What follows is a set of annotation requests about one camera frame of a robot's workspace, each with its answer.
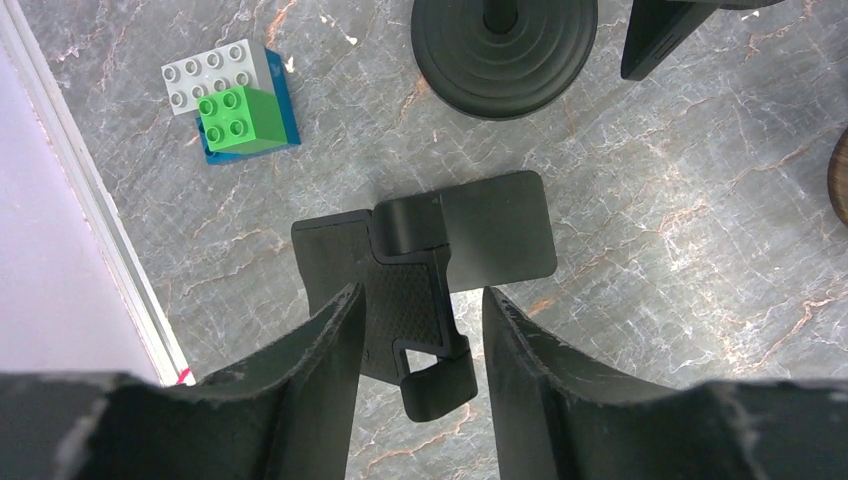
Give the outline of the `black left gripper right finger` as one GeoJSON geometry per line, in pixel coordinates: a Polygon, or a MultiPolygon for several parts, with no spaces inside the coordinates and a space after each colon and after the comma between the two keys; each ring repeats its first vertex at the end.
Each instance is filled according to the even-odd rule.
{"type": "Polygon", "coordinates": [[[677,390],[556,337],[500,290],[482,301],[504,479],[843,479],[843,380],[706,381],[677,390]]]}

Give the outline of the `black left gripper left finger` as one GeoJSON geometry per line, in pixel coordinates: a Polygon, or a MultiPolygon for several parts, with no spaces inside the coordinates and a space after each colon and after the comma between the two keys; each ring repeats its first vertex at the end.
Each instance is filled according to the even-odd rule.
{"type": "Polygon", "coordinates": [[[362,285],[193,386],[124,372],[1,377],[5,479],[341,479],[366,324],[362,285]]]}

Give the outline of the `black front phone stand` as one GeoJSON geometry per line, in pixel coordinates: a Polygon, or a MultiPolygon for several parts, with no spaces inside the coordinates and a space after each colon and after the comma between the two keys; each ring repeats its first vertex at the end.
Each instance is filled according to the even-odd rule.
{"type": "Polygon", "coordinates": [[[598,3],[416,0],[411,45],[434,93],[457,111],[511,120],[558,99],[587,61],[598,3]]]}

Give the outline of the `dark grey phone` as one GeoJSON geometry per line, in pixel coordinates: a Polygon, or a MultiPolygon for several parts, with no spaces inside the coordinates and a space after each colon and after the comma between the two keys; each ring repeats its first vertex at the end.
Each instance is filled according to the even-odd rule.
{"type": "Polygon", "coordinates": [[[624,43],[620,76],[645,79],[714,12],[757,10],[782,0],[634,0],[624,43]]]}

